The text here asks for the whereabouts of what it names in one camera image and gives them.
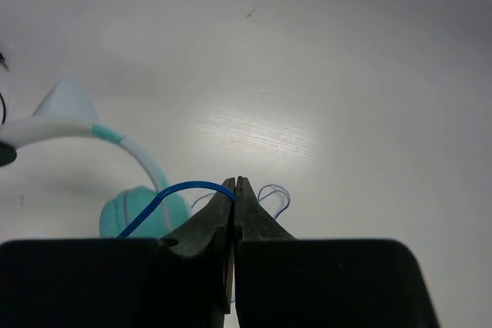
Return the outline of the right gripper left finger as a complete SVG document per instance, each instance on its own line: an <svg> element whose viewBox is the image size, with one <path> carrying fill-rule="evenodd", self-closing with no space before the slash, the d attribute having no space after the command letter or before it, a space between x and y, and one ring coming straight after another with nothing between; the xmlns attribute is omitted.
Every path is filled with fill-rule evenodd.
<svg viewBox="0 0 492 328"><path fill-rule="evenodd" d="M3 327L221 327L230 310L234 179L189 181L208 205L161 239L14 240L1 246Z"/></svg>

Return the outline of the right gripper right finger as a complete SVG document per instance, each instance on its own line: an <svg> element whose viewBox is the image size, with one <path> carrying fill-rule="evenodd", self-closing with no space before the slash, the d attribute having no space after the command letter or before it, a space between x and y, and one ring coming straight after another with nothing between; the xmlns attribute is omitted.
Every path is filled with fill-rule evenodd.
<svg viewBox="0 0 492 328"><path fill-rule="evenodd" d="M299 240L234 189L235 306L242 327L437 327L417 259L389 239Z"/></svg>

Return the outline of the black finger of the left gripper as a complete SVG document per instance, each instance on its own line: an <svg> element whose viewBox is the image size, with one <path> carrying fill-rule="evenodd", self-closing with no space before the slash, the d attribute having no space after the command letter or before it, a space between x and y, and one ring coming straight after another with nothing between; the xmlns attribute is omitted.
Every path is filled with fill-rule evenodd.
<svg viewBox="0 0 492 328"><path fill-rule="evenodd" d="M13 163L17 158L17 151L10 144L0 143L0 167Z"/></svg>

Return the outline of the teal white headphones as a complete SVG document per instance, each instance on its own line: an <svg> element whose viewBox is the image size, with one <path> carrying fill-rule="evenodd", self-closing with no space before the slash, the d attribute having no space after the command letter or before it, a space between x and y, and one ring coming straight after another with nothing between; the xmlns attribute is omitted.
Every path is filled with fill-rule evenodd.
<svg viewBox="0 0 492 328"><path fill-rule="evenodd" d="M17 151L1 167L1 238L116 237L168 186L153 157L102 124L90 98L58 83L34 112L10 119L1 142Z"/></svg>

